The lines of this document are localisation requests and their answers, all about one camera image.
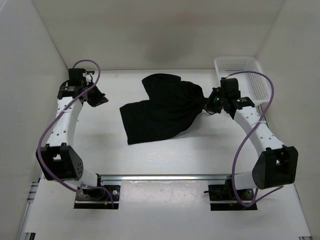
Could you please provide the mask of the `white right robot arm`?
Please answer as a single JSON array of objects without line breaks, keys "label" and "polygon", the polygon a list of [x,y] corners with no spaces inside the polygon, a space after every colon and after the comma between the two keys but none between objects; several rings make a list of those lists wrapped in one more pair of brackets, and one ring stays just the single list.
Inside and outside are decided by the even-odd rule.
[{"label": "white right robot arm", "polygon": [[259,190],[290,185],[295,182],[298,151],[286,146],[260,120],[255,104],[249,97],[241,97],[239,90],[224,92],[213,88],[205,107],[219,114],[225,111],[241,126],[246,139],[253,144],[258,159],[252,170],[237,173],[225,180],[224,193],[230,200],[238,199],[244,189]]}]

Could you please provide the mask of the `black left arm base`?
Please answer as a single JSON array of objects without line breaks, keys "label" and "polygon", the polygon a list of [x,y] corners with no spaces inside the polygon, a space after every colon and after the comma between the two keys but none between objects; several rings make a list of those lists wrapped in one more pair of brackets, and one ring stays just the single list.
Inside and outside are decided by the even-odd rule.
[{"label": "black left arm base", "polygon": [[120,204],[121,186],[109,184],[103,189],[83,189],[76,193],[74,209],[117,210]]}]

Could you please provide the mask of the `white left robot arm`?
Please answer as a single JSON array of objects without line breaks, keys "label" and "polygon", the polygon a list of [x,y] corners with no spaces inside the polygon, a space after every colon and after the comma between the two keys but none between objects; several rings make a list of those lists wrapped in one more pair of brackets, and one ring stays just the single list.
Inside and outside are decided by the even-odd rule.
[{"label": "white left robot arm", "polygon": [[78,116],[85,102],[97,107],[108,99],[96,86],[89,90],[80,86],[60,87],[56,117],[40,137],[36,158],[47,180],[57,181],[74,192],[88,188],[87,194],[93,200],[100,200],[105,194],[100,176],[85,169],[73,148]]}]

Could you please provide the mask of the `black shorts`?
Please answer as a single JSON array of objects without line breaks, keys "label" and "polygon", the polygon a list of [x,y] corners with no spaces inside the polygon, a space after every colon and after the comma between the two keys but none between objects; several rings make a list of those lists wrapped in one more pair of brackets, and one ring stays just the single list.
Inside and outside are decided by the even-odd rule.
[{"label": "black shorts", "polygon": [[199,85],[177,75],[155,73],[141,82],[149,99],[119,109],[128,145],[177,136],[193,124],[207,103]]}]

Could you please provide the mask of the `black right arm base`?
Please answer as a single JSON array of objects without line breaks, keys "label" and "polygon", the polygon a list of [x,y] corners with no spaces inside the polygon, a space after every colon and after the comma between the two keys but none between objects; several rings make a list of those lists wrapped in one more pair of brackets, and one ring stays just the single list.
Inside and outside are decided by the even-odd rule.
[{"label": "black right arm base", "polygon": [[208,189],[203,192],[209,196],[211,211],[256,211],[257,204],[245,207],[236,199],[232,187],[225,184],[210,184]]}]

